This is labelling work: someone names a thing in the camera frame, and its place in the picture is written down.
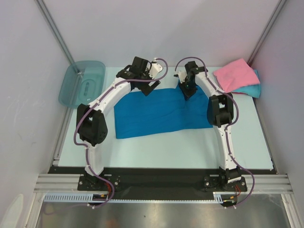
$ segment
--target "blue cloth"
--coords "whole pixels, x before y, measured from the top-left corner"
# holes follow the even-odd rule
[[[256,73],[256,76],[259,78],[257,70],[254,70],[254,71]],[[243,94],[247,94],[251,97],[259,98],[260,94],[261,94],[261,84],[240,87],[239,89],[236,89],[232,92],[233,93],[243,93]]]
[[[188,101],[178,86],[154,90],[148,96],[129,93],[114,107],[116,138],[211,128],[207,121],[208,101],[199,87]]]

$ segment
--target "pink cloth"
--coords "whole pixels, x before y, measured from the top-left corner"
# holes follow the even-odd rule
[[[214,71],[213,74],[227,93],[240,87],[260,84],[254,70],[242,58]]]

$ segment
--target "gray wall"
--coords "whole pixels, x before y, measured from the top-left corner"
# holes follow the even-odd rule
[[[23,221],[37,176],[53,153],[68,63],[34,0],[0,5],[0,222],[20,193]]]
[[[304,1],[289,1],[253,65],[262,94],[258,109],[275,163],[288,173],[304,214]]]
[[[248,59],[278,0],[45,0],[75,61]]]

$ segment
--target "transparent plastic container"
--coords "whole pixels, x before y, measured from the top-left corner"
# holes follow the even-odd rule
[[[89,104],[102,92],[105,65],[99,61],[79,61],[70,65],[59,93],[59,102],[70,108]]]

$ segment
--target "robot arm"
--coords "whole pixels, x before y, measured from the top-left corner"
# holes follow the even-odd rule
[[[150,68],[148,68],[148,63],[148,60],[135,57],[132,65],[128,65],[118,72],[111,86],[96,100],[89,105],[81,104],[77,109],[77,124],[82,121],[78,133],[80,139],[88,145],[88,160],[97,175],[104,169],[101,151],[96,150],[96,145],[102,143],[108,133],[105,117],[117,102],[134,88],[138,88],[145,95],[148,95],[160,83],[155,80],[152,85],[149,85],[162,71],[162,66],[154,60],[150,62]],[[90,109],[89,115],[82,120]],[[85,171],[93,176],[88,166],[86,166]]]
[[[235,159],[230,126],[233,119],[233,102],[209,77],[208,73],[205,74],[205,70],[207,71],[205,67],[198,67],[195,61],[191,61],[185,65],[185,68],[186,72],[180,71],[175,75],[180,79],[179,87],[185,99],[188,100],[195,94],[196,86],[199,86],[209,97],[207,119],[213,125],[219,143],[221,153],[220,176],[224,180],[224,184],[240,181],[240,168],[231,158]]]

